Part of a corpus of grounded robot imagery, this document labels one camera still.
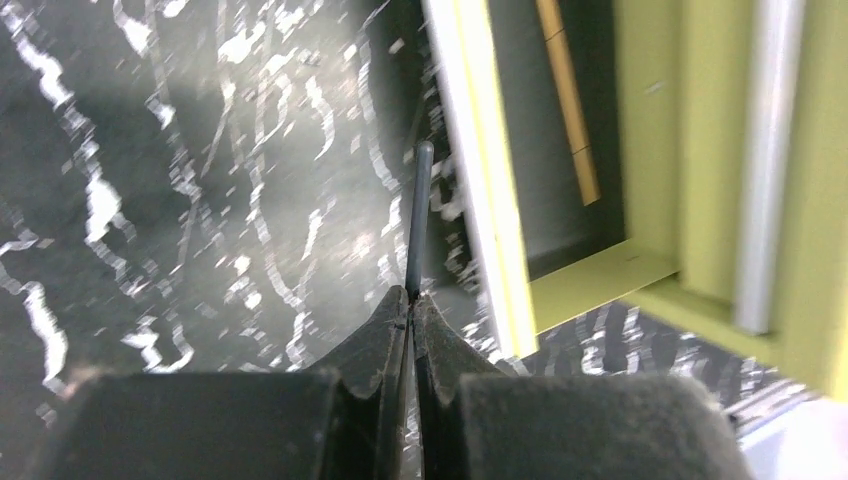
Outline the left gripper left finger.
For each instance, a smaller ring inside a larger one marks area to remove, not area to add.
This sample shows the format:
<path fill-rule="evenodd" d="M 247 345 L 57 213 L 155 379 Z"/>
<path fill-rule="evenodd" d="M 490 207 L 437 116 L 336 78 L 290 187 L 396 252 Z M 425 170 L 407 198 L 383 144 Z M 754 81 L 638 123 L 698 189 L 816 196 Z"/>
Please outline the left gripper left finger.
<path fill-rule="evenodd" d="M 35 479 L 395 479 L 406 291 L 297 372 L 103 375 L 70 399 Z"/>

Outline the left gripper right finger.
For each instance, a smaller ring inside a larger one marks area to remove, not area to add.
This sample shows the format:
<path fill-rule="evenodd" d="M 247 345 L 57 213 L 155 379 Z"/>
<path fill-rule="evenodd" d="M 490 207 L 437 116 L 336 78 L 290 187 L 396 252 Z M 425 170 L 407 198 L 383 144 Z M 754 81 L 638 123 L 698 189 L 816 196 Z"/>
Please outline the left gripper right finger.
<path fill-rule="evenodd" d="M 427 479 L 748 479 L 729 418 L 697 380 L 510 375 L 413 308 Z"/>

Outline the thin dark grey pencil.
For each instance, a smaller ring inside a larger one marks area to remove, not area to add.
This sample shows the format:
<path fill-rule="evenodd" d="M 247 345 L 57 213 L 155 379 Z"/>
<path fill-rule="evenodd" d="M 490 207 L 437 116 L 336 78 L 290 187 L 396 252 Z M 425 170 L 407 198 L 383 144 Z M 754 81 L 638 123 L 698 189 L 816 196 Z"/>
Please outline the thin dark grey pencil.
<path fill-rule="evenodd" d="M 422 290 L 433 160 L 433 144 L 428 140 L 422 141 L 416 149 L 417 164 L 405 274 L 405 289 L 411 304 L 417 301 Z"/>

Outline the green drawer cabinet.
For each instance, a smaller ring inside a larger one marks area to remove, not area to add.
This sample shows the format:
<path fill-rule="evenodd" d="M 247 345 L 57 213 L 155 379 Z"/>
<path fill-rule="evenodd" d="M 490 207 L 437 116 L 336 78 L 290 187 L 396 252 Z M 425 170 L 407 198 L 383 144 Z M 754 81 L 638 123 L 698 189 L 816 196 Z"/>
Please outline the green drawer cabinet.
<path fill-rule="evenodd" d="M 557 2 L 590 205 L 536 1 L 423 5 L 496 357 L 621 300 L 845 400 L 846 3 Z"/>

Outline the gold makeup pencil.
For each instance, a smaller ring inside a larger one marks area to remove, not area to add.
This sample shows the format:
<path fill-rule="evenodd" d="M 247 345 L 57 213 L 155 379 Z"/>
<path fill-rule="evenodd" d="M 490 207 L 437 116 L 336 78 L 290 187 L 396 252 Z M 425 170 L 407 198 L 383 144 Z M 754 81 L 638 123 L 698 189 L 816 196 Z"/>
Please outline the gold makeup pencil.
<path fill-rule="evenodd" d="M 590 205 L 600 199 L 600 187 L 561 9 L 555 0 L 536 0 L 536 8 L 581 199 Z"/>

